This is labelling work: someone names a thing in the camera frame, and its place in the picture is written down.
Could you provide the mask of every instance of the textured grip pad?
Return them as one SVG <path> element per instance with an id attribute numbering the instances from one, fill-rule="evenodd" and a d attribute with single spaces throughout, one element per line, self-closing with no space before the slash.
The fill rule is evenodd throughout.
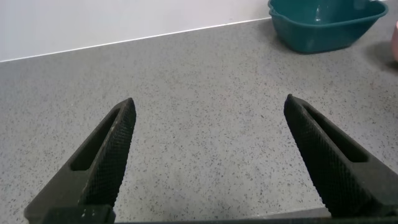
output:
<path id="1" fill-rule="evenodd" d="M 124 111 L 119 111 L 103 143 L 104 148 L 99 155 L 96 169 L 81 196 L 81 204 L 114 206 L 126 170 L 136 122 L 136 110 L 131 99 L 127 100 L 122 110 Z"/>
<path id="2" fill-rule="evenodd" d="M 370 203 L 371 196 L 357 183 L 335 143 L 308 110 L 326 119 L 306 102 L 292 95 L 287 97 L 284 114 L 312 182 L 334 217 L 357 215 Z"/>

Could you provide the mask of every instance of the pink object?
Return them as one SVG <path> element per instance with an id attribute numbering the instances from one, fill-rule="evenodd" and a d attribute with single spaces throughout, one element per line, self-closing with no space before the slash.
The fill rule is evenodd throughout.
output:
<path id="1" fill-rule="evenodd" d="M 394 58 L 398 62 L 398 22 L 395 25 L 394 34 L 392 35 L 391 48 Z"/>

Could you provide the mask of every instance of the gray speckled countertop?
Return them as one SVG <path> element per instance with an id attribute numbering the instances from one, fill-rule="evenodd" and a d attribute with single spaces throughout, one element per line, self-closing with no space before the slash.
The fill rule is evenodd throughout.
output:
<path id="1" fill-rule="evenodd" d="M 352 47 L 299 55 L 270 20 L 0 64 L 0 221 L 23 209 L 104 115 L 137 123 L 117 221 L 247 218 L 322 207 L 287 127 L 288 93 L 398 172 L 398 2 Z"/>

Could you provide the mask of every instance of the white wall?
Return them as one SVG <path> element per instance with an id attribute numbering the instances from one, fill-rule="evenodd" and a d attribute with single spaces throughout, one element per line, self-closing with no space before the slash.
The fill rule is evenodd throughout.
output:
<path id="1" fill-rule="evenodd" d="M 263 17 L 266 0 L 1 0 L 0 61 Z"/>

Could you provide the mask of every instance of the teal bowl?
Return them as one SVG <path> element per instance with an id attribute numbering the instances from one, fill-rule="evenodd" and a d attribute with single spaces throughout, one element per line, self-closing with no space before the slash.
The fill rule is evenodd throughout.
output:
<path id="1" fill-rule="evenodd" d="M 380 1 L 269 0 L 278 36 L 305 54 L 349 47 L 388 12 Z"/>

